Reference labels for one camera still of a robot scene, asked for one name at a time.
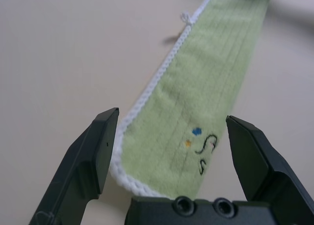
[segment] black screw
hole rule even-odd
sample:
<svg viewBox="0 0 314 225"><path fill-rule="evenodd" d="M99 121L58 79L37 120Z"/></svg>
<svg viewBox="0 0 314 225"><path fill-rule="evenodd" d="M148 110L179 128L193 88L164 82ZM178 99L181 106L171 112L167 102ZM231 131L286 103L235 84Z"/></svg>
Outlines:
<svg viewBox="0 0 314 225"><path fill-rule="evenodd" d="M225 198L216 199L213 207L217 214L227 219L234 217L236 214L235 206Z"/></svg>
<svg viewBox="0 0 314 225"><path fill-rule="evenodd" d="M188 217L194 213L194 202L188 197L178 197L172 204L173 209L181 216Z"/></svg>

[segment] towel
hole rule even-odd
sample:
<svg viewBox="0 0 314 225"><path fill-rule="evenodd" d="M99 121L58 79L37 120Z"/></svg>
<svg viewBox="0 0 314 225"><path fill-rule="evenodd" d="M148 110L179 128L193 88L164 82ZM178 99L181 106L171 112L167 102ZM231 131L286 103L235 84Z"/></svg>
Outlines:
<svg viewBox="0 0 314 225"><path fill-rule="evenodd" d="M110 170L136 195L195 198L269 0L205 0L116 133Z"/></svg>

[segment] white thread loop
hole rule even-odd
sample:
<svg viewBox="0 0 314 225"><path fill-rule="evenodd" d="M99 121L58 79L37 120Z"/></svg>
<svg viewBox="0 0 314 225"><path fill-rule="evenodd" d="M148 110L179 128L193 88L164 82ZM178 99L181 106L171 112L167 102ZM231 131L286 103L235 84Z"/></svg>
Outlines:
<svg viewBox="0 0 314 225"><path fill-rule="evenodd" d="M192 25L192 24L193 24L193 23L192 23L192 20L191 20L191 17L190 17L190 15L189 15L188 12L183 12L180 17L181 17L181 20L182 20L186 25Z"/></svg>

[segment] white table surface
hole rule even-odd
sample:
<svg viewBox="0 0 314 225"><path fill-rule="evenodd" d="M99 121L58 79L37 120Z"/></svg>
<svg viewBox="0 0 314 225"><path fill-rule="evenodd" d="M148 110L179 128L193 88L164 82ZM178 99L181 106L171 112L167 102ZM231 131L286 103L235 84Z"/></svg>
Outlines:
<svg viewBox="0 0 314 225"><path fill-rule="evenodd" d="M125 116L202 0L0 0L0 224L31 219L95 116ZM271 0L231 114L262 129L314 197L314 0ZM200 198L243 200L227 133ZM83 225L122 225L131 195L107 177Z"/></svg>

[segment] white trim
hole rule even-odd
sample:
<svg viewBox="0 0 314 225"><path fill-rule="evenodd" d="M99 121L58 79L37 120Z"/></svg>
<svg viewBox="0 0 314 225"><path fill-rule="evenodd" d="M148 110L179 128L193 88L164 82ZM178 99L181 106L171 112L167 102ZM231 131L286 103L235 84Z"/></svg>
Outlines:
<svg viewBox="0 0 314 225"><path fill-rule="evenodd" d="M117 183L126 188L127 190L133 192L135 195L139 196L149 196L149 197L167 197L165 195L161 195L160 193L151 189L148 185L140 182L139 180L127 175L125 170L123 169L121 162L121 154L122 154L122 144L123 144L123 136L124 132L127 130L129 124L137 117L140 113L142 107L145 105L146 101L152 94L159 80L161 79L164 72L169 67L173 58L179 51L181 45L184 43L185 39L188 37L194 23L198 20L198 17L205 9L206 5L210 0L204 0L201 6L195 11L192 18L189 19L189 23L186 23L186 27L182 32L179 39L176 41L172 50L164 60L161 67L157 70L155 75L153 76L151 82L148 84L140 98L136 101L133 108L127 114L127 116L121 121L116 130L116 136L114 141L114 147L112 151L111 163L110 163L110 172L111 175L117 180Z"/></svg>

